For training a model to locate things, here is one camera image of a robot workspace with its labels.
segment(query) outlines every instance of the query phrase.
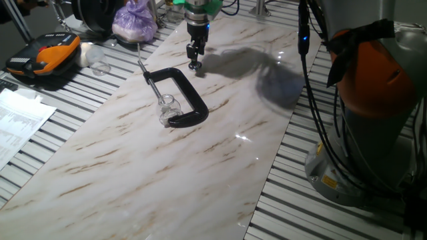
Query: aluminum profile table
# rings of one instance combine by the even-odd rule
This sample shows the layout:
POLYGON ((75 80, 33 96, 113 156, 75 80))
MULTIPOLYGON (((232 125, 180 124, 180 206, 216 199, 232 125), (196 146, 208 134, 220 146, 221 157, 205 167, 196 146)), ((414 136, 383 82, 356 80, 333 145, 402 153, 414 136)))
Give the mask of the aluminum profile table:
MULTIPOLYGON (((270 17, 249 13, 256 3, 255 0, 241 1, 240 12, 235 18, 298 28, 297 3, 271 2, 267 6, 270 17)), ((229 12, 235 10, 236 6, 227 8, 229 12)), ((164 6, 159 9, 159 14, 162 13, 164 6)), ((166 28, 155 34, 154 41, 142 46, 144 60, 177 27, 176 24, 165 23, 166 28)), ((36 90, 43 97, 42 103, 57 108, 46 124, 0 171, 0 208, 138 69, 136 49, 129 50, 120 45, 102 49, 111 65, 110 73, 102 77, 92 75, 89 68, 73 67, 62 76, 47 77, 44 82, 28 85, 0 71, 0 79, 16 83, 20 88, 36 90)), ((330 67, 330 56, 325 47, 320 47, 310 69, 310 81, 327 127, 332 126, 335 91, 334 87, 326 88, 330 67)), ((412 138, 411 119, 401 133, 407 138, 412 138)), ((389 207, 375 209, 344 207, 314 191, 304 173, 304 159, 319 140, 304 88, 244 239, 423 239, 421 232, 403 226, 402 203, 389 202, 389 207)))

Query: metal rod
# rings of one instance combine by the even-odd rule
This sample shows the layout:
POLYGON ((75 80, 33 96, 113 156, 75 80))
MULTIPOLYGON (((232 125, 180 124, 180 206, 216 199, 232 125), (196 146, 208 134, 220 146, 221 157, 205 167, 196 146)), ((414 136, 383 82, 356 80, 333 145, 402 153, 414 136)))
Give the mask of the metal rod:
POLYGON ((32 42, 34 38, 31 36, 29 28, 15 2, 12 0, 2 0, 2 2, 26 44, 32 42))
MULTIPOLYGON (((142 64, 142 61, 141 61, 141 47, 139 46, 139 43, 138 43, 138 64, 142 70, 142 73, 145 73, 147 71, 147 69, 144 67, 144 64, 142 64)), ((149 79, 147 79, 147 81, 148 81, 149 85, 151 86, 151 88, 153 89, 157 98, 160 99, 161 94, 159 92, 159 89, 157 89, 157 87, 155 86, 153 79, 149 78, 149 79)))

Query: white paper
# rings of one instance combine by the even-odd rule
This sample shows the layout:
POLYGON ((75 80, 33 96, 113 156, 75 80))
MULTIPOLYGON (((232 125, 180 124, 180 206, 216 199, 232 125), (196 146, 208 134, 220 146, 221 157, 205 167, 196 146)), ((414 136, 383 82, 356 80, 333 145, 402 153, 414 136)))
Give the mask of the white paper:
POLYGON ((0 169, 52 116, 55 107, 27 99, 8 89, 0 93, 0 169))

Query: plastic bag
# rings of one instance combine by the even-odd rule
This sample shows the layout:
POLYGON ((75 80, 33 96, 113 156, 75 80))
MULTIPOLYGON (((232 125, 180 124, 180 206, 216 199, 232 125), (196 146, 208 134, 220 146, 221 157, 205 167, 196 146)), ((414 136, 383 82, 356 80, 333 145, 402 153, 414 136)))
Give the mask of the plastic bag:
POLYGON ((129 0, 114 17, 113 33, 130 43, 150 41, 157 31, 147 3, 149 0, 129 0))

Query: black cable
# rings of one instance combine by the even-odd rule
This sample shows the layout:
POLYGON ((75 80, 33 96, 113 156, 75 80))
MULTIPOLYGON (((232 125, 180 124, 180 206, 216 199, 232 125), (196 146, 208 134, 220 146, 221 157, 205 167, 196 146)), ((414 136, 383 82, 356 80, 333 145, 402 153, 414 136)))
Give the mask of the black cable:
POLYGON ((421 108, 421 104, 418 104, 416 111, 415 111, 415 116, 414 119, 412 120, 412 136, 414 138, 414 148, 415 148, 415 156, 416 156, 416 161, 417 161, 417 156, 418 156, 418 142, 417 142, 417 136, 415 133, 415 126, 416 126, 416 119, 418 116, 418 113, 420 112, 420 108, 421 108))
POLYGON ((226 7, 231 7, 232 5, 234 5, 236 2, 237 2, 238 0, 234 0, 234 2, 232 3, 232 4, 230 4, 230 5, 225 5, 225 6, 222 6, 222 8, 226 8, 226 7))
POLYGON ((240 0, 237 0, 237 2, 238 2, 238 8, 236 9, 235 13, 228 13, 228 12, 222 10, 222 9, 221 9, 221 12, 223 12, 224 14, 229 15, 229 16, 236 16, 239 13, 239 10, 240 10, 240 0))
POLYGON ((335 96, 334 96, 334 125, 335 125, 335 132, 338 137, 341 137, 340 130, 338 129, 338 122, 336 121, 336 102, 338 99, 338 88, 335 86, 335 96))
POLYGON ((268 1, 266 1, 264 4, 268 4, 268 3, 272 3, 272 2, 284 3, 284 2, 282 2, 282 1, 278 1, 278 0, 268 0, 268 1))
POLYGON ((318 30, 314 27, 313 21, 312 21, 312 17, 310 16, 308 18, 310 20, 310 23, 312 24, 312 28, 314 29, 314 31, 319 35, 320 39, 323 38, 323 34, 319 33, 318 30))

